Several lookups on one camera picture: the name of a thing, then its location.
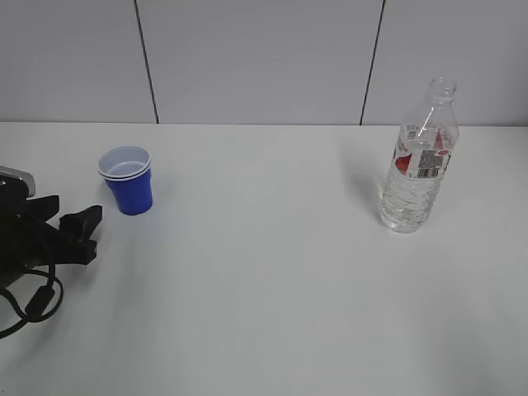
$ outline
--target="silver metal part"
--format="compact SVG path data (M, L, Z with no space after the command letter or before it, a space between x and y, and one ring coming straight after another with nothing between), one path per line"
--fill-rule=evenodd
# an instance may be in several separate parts
M9 167L0 167L0 175L22 180L30 191L28 198L35 196L35 179L30 173L11 169Z

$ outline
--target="stacked cups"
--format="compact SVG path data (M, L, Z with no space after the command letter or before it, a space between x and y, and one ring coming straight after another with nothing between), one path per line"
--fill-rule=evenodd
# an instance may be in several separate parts
M119 210L139 215L153 203L150 186L150 154L137 146L121 146L105 153L97 170L112 190Z

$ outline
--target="barcode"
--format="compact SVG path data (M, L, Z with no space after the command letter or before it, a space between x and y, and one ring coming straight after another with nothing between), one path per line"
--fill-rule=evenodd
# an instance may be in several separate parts
M438 176L437 167L427 167L418 169L417 177L420 179L433 178Z

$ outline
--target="bottle neck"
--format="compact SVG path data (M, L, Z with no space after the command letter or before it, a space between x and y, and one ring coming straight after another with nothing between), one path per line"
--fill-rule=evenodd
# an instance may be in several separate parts
M438 105L451 103L455 98L456 82L447 78L433 78L429 84L426 98Z
M441 93L435 92L434 90L430 89L426 93L426 99L439 106L450 104L455 99L455 97L442 95Z

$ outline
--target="gray wall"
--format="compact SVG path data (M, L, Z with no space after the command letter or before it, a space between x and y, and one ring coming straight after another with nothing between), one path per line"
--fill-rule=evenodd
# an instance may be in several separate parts
M433 75L462 125L528 125L527 0L388 0L365 124L394 124Z
M0 119L360 122L382 0L3 0ZM434 75L462 125L528 125L526 0L388 0L364 124Z
M359 124L380 4L140 0L160 121Z
M0 119L154 122L133 2L0 1Z

